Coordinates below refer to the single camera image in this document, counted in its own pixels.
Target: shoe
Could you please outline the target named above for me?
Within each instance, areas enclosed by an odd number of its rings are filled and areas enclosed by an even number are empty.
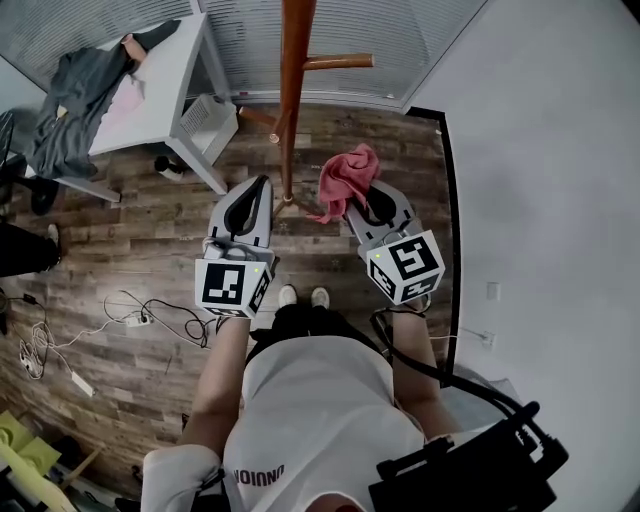
[[[278,306],[281,308],[288,306],[289,304],[297,304],[298,303],[298,294],[296,293],[296,289],[290,284],[285,284],[282,288],[280,288],[280,293],[278,294]]]
[[[58,252],[60,251],[60,231],[58,230],[58,226],[55,224],[49,224],[47,227],[47,234],[49,238],[53,240],[53,243],[56,244],[58,248]]]
[[[322,306],[329,309],[329,292],[326,288],[318,287],[311,293],[311,307]]]
[[[62,252],[60,251],[60,230],[55,224],[49,224],[49,226],[47,226],[47,234],[49,235],[49,240],[56,244],[56,249],[58,249],[58,261],[49,267],[52,268],[60,263],[60,258],[62,257]]]

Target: table leg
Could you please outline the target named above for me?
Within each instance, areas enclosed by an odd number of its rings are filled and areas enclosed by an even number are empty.
[[[56,181],[58,183],[66,185],[67,187],[75,188],[76,190],[86,192],[87,194],[91,194],[92,196],[100,197],[112,203],[120,202],[121,194],[119,192],[111,190],[107,187],[103,187],[102,185],[98,185],[97,183],[93,183],[89,180],[66,177],[58,178]]]
[[[209,21],[205,23],[202,42],[200,43],[200,58],[204,64],[204,68],[209,75],[209,80],[213,86],[213,91],[224,101],[231,101],[231,91],[229,90],[229,82],[224,74],[224,66],[222,59],[218,53],[218,48],[213,39],[213,34],[209,29]]]
[[[182,127],[178,127],[174,136],[167,140],[166,143],[216,193],[227,193],[227,184],[222,179],[222,176],[207,162]]]

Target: coat rack pole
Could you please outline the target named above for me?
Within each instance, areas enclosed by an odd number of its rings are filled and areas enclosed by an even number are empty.
[[[373,55],[323,55],[309,57],[309,40],[316,10],[316,0],[282,0],[282,49],[280,52],[280,115],[277,119],[242,107],[239,114],[253,121],[271,126],[269,140],[280,145],[283,195],[276,207],[277,216],[285,206],[298,206],[307,213],[313,208],[293,195],[292,159],[298,127],[298,112],[305,71],[321,69],[372,67]]]
[[[293,202],[291,160],[298,127],[302,94],[302,67],[307,61],[316,0],[282,0],[282,51],[280,60],[280,111],[288,112],[287,126],[280,141],[282,157],[282,200]]]

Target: person's arm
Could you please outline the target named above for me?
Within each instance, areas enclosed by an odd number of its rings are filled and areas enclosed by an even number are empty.
[[[246,318],[230,318],[220,327],[178,444],[207,446],[222,458],[238,420],[250,324]]]
[[[421,302],[413,301],[414,309]],[[393,313],[393,344],[407,356],[430,366],[436,366],[429,329],[424,318],[408,313]],[[456,432],[458,427],[440,400],[440,383],[409,368],[393,358],[393,385],[402,408],[422,427],[427,439]]]

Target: pink cloth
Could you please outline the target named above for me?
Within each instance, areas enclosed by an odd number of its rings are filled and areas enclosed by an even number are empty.
[[[342,217],[347,210],[347,200],[351,197],[366,207],[369,186],[378,176],[378,157],[366,144],[359,144],[351,153],[330,158],[322,168],[318,186],[318,199],[328,204],[327,213],[322,217],[309,217],[322,224],[334,217]]]
[[[131,75],[124,75],[118,90],[111,99],[109,110],[102,116],[98,133],[106,133],[117,126],[127,118],[130,112],[142,105],[143,101],[142,83]]]

